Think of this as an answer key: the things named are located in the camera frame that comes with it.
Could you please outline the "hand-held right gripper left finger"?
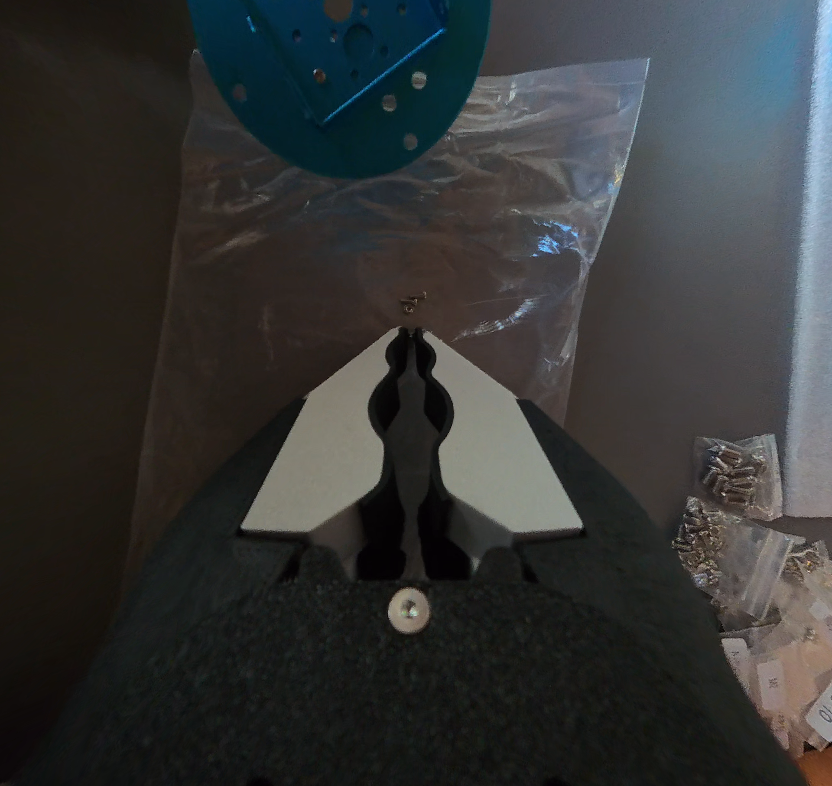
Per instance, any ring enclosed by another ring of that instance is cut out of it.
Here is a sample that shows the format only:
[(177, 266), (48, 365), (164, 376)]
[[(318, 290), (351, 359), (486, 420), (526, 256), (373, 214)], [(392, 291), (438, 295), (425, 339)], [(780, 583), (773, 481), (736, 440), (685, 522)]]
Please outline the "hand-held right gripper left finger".
[(306, 395), (245, 515), (245, 537), (319, 545), (349, 577), (398, 572), (401, 506), (389, 432), (409, 331), (393, 329)]

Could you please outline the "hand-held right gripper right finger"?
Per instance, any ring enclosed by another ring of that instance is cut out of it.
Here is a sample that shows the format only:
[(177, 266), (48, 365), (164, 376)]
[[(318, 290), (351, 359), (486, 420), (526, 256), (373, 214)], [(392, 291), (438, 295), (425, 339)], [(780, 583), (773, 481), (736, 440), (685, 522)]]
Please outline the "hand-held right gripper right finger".
[(520, 400), (417, 330), (424, 413), (437, 433), (418, 513), (427, 573), (473, 573), (487, 552), (580, 535), (584, 524)]

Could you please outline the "clear plastic bag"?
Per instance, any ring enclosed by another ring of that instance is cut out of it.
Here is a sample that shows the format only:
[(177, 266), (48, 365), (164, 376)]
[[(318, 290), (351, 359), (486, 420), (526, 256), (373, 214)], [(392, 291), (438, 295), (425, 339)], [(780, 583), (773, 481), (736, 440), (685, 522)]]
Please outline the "clear plastic bag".
[(563, 424), (590, 269), (650, 59), (480, 77), (449, 132), (383, 177), (268, 153), (198, 52), (126, 581), (286, 404), (412, 316)]

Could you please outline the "blue round metal plate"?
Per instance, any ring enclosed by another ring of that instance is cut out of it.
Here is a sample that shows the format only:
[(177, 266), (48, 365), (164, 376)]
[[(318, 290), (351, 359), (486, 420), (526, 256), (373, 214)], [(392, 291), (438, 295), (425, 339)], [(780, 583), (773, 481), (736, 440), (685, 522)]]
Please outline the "blue round metal plate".
[(477, 79), (492, 10), (492, 0), (444, 0), (444, 33), (318, 127), (241, 0), (186, 1), (197, 49), (241, 124), (287, 163), (335, 178), (392, 173), (443, 137)]

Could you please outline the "blue metal servo bracket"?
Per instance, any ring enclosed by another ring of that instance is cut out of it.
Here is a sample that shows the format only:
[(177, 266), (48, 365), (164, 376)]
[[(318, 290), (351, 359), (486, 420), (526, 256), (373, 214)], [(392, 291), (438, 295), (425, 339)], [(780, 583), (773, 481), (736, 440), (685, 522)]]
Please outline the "blue metal servo bracket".
[(444, 0), (241, 0), (316, 126), (447, 27)]

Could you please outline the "grey desk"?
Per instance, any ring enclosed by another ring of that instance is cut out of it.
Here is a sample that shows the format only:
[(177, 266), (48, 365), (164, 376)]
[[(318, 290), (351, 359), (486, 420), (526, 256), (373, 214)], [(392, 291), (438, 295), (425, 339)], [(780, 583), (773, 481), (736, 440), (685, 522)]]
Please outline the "grey desk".
[[(818, 0), (493, 0), (482, 72), (650, 59), (567, 430), (664, 530), (789, 412)], [(2, 0), (2, 781), (127, 558), (191, 111), (185, 0)]]

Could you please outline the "pile of screw bags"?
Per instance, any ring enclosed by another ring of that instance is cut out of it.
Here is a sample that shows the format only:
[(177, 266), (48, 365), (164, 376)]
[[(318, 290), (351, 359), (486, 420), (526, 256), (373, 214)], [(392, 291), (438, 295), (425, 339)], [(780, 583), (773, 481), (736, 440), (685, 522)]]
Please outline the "pile of screw bags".
[(830, 749), (831, 561), (771, 523), (784, 499), (775, 436), (695, 438), (694, 493), (671, 542), (711, 602), (723, 651), (794, 759)]

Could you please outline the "white foam sheet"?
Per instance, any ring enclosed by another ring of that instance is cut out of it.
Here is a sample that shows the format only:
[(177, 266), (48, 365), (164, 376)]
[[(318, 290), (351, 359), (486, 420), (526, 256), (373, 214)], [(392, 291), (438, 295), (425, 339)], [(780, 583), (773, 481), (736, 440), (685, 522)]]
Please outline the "white foam sheet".
[(785, 442), (786, 513), (831, 516), (831, 0), (817, 0)]

